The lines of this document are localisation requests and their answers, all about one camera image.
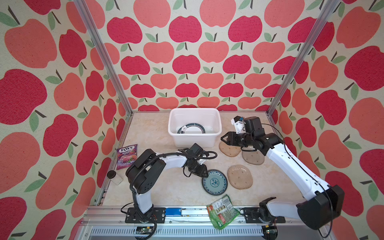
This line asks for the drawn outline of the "clear glass plate upper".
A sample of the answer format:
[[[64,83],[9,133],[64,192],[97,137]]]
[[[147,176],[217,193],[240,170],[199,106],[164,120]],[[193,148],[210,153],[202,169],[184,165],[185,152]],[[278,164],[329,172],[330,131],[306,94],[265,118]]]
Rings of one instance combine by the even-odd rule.
[[[240,147],[229,146],[224,142],[219,143],[220,151],[228,157],[236,157],[242,151]]]

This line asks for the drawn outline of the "purple candy bag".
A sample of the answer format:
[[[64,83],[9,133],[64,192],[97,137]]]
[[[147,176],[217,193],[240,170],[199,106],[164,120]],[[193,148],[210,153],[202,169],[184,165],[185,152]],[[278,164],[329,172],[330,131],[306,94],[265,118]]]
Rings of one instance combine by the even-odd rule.
[[[117,149],[117,170],[129,168],[137,159],[137,144]]]

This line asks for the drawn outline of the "white plastic bin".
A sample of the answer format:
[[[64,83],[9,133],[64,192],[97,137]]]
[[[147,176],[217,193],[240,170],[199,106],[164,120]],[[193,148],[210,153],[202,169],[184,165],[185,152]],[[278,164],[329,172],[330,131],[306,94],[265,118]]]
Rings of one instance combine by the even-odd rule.
[[[178,148],[198,144],[212,148],[222,133],[220,113],[214,108],[178,108],[169,115],[168,133]]]

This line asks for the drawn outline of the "green snack packet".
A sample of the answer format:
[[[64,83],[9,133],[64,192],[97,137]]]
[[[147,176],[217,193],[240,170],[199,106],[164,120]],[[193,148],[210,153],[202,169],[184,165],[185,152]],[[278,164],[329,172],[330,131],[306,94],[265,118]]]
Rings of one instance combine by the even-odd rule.
[[[217,230],[224,229],[232,223],[241,213],[237,210],[228,195],[206,206],[210,221]]]

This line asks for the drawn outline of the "clear glass plate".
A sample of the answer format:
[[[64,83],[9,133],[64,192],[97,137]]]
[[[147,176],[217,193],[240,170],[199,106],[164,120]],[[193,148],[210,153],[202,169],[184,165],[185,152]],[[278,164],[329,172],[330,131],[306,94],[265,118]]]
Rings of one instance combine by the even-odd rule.
[[[260,151],[242,151],[242,157],[244,161],[251,165],[262,165],[265,162],[265,156]]]
[[[254,182],[251,171],[243,165],[230,166],[227,177],[230,184],[238,190],[249,189]]]
[[[242,151],[240,147],[229,146],[224,142],[219,143],[220,151],[228,157],[236,157]]]

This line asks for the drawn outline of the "clear glass plate lower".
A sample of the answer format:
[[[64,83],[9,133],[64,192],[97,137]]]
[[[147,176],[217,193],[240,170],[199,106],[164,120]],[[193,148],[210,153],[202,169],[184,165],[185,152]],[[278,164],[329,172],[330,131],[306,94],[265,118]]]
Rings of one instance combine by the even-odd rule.
[[[243,165],[230,166],[227,177],[230,184],[238,190],[249,189],[254,182],[251,171]]]

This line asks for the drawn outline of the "teal patterned small plate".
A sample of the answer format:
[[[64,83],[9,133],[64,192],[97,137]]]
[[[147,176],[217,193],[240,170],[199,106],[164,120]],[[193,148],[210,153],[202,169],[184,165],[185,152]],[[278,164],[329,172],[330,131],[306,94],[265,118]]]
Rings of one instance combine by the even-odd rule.
[[[219,170],[209,170],[208,177],[202,178],[203,189],[212,196],[220,196],[228,188],[228,180],[224,173]]]

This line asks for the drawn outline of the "right aluminium corner post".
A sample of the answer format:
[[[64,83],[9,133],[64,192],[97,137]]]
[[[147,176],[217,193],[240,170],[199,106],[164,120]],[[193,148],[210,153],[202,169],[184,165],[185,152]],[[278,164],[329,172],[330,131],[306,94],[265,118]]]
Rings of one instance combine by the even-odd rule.
[[[296,56],[296,59],[294,60],[288,74],[286,77],[284,77],[283,82],[276,94],[276,96],[273,98],[271,105],[269,106],[267,110],[267,116],[272,117],[273,112],[277,108],[278,104],[281,101],[281,98],[283,97],[284,93],[288,89],[288,86],[290,82],[293,80],[294,76],[298,72],[300,66],[304,62],[307,54],[312,49],[315,41],[319,37],[320,33],[322,32],[323,28],[325,27],[326,23],[328,22],[329,18],[332,16],[334,11],[338,8],[338,5],[341,3],[341,1],[327,1],[323,8],[321,9],[319,17],[316,19],[314,26],[312,27],[311,31],[309,32],[309,35],[306,39],[306,41],[303,43],[303,46],[299,50],[299,54]]]

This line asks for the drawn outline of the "small clear bottle black cap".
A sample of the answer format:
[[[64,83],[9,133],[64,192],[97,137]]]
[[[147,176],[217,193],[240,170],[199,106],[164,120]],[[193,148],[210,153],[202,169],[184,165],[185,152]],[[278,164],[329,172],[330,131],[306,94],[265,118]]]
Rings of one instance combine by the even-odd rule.
[[[112,182],[114,183],[115,185],[119,185],[120,183],[123,182],[123,178],[120,177],[116,171],[114,170],[110,170],[108,171],[107,173],[107,178]]]

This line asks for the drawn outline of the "blue label block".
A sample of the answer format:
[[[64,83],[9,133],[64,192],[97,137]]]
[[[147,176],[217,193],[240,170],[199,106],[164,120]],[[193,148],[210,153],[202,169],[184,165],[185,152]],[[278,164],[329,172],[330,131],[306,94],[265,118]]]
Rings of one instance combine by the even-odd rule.
[[[167,217],[180,217],[182,215],[181,208],[166,208],[165,215]]]

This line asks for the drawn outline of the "clear glass plate right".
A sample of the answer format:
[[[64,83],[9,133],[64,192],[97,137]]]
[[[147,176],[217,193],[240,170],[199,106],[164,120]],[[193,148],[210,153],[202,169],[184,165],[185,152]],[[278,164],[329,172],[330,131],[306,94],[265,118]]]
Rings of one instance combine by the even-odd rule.
[[[242,151],[242,157],[244,161],[251,165],[262,165],[265,162],[265,156],[260,151]]]

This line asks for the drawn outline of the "aluminium front rail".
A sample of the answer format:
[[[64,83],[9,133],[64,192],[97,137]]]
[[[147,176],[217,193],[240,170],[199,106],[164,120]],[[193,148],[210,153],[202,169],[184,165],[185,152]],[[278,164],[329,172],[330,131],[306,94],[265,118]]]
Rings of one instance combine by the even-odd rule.
[[[240,215],[222,230],[213,227],[205,207],[176,207],[180,217],[165,217],[163,224],[127,224],[120,209],[90,207],[74,230],[74,240],[334,240],[330,227],[312,230],[302,221],[285,218],[284,224],[247,224]]]

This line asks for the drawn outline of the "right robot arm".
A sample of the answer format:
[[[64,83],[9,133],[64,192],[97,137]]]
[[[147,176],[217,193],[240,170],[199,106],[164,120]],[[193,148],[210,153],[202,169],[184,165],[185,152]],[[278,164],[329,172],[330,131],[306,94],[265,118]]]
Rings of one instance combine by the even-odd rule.
[[[228,146],[253,147],[277,164],[299,188],[303,200],[282,202],[270,197],[260,202],[258,218],[270,223],[276,217],[301,220],[313,230],[331,223],[341,215],[345,192],[338,185],[331,186],[313,173],[276,134],[256,136],[255,134],[228,132],[221,137]]]

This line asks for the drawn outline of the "aluminium corner post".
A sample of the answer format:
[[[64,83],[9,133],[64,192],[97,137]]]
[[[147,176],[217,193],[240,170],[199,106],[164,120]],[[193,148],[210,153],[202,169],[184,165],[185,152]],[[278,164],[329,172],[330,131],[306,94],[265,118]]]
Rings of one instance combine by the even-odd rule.
[[[341,3],[341,1],[327,1],[323,8],[321,9],[319,17],[316,19],[314,26],[312,27],[311,31],[309,32],[309,35],[306,39],[306,41],[303,43],[303,46],[299,50],[299,54],[296,56],[296,59],[294,60],[288,74],[286,77],[284,77],[283,82],[276,94],[276,96],[273,98],[271,105],[269,106],[267,110],[267,116],[272,117],[273,112],[277,108],[278,104],[281,101],[281,98],[283,97],[284,93],[288,89],[288,86],[290,82],[293,80],[294,76],[298,72],[300,66],[304,62],[307,54],[312,49],[315,41],[319,37],[320,33],[322,32],[323,28],[325,27],[326,23],[328,22],[329,18],[332,16],[334,11],[338,8],[338,5]]]
[[[105,47],[105,44],[100,37],[99,31],[98,31],[97,26],[96,26],[96,24],[92,18],[92,14],[91,14],[91,12],[90,12],[87,4],[86,4],[86,1],[76,0],[74,2],[75,2],[75,5],[77,7],[77,10],[78,10],[78,12],[82,18],[82,21],[84,22],[84,24],[85,24],[85,26],[89,32],[89,35],[90,35],[90,37],[91,37],[91,39],[95,45],[95,48],[98,51],[98,54],[101,58],[101,61],[104,65],[104,67],[105,67],[105,70],[106,70],[107,74],[109,75],[115,90],[117,91],[117,95],[119,96],[119,99],[121,100],[123,107],[125,108],[128,116],[132,117],[133,116],[132,107],[128,101],[126,94],[125,94],[125,91],[124,91],[123,85],[120,81],[120,78],[119,78],[117,72],[115,71],[115,68],[114,68],[113,63],[112,63],[112,59],[111,59],[111,57],[107,51],[107,48]]]

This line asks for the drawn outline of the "white plate red green stripes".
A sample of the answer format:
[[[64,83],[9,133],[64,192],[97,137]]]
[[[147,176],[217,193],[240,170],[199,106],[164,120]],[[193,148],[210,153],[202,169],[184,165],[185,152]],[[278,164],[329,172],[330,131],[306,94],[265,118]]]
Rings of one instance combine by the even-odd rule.
[[[177,134],[205,134],[205,128],[198,123],[189,123],[180,127]]]

